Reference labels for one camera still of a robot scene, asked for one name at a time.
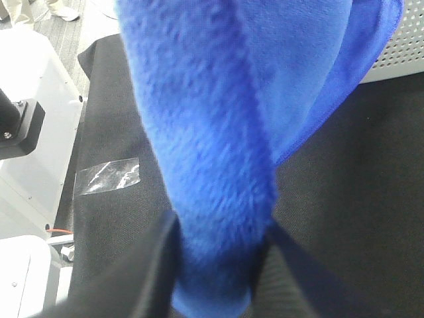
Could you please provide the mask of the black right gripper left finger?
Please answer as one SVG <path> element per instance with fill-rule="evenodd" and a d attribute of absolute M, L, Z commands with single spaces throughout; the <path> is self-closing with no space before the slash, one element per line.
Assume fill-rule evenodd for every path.
<path fill-rule="evenodd" d="M 92 282 L 39 317 L 167 317 L 180 265 L 180 224 L 167 211 Z"/>

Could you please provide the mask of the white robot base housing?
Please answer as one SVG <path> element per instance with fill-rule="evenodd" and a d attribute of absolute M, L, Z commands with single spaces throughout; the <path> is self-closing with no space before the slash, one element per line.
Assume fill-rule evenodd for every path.
<path fill-rule="evenodd" d="M 1 90 L 44 111 L 36 147 L 1 159 L 1 316 L 32 317 L 56 302 L 61 260 L 48 244 L 76 139 L 83 99 L 50 41 L 1 31 Z"/>

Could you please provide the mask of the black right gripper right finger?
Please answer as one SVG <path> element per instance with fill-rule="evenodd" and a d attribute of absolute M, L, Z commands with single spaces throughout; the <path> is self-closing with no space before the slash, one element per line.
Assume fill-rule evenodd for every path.
<path fill-rule="evenodd" d="M 253 269 L 253 316 L 373 317 L 374 308 L 270 222 Z"/>

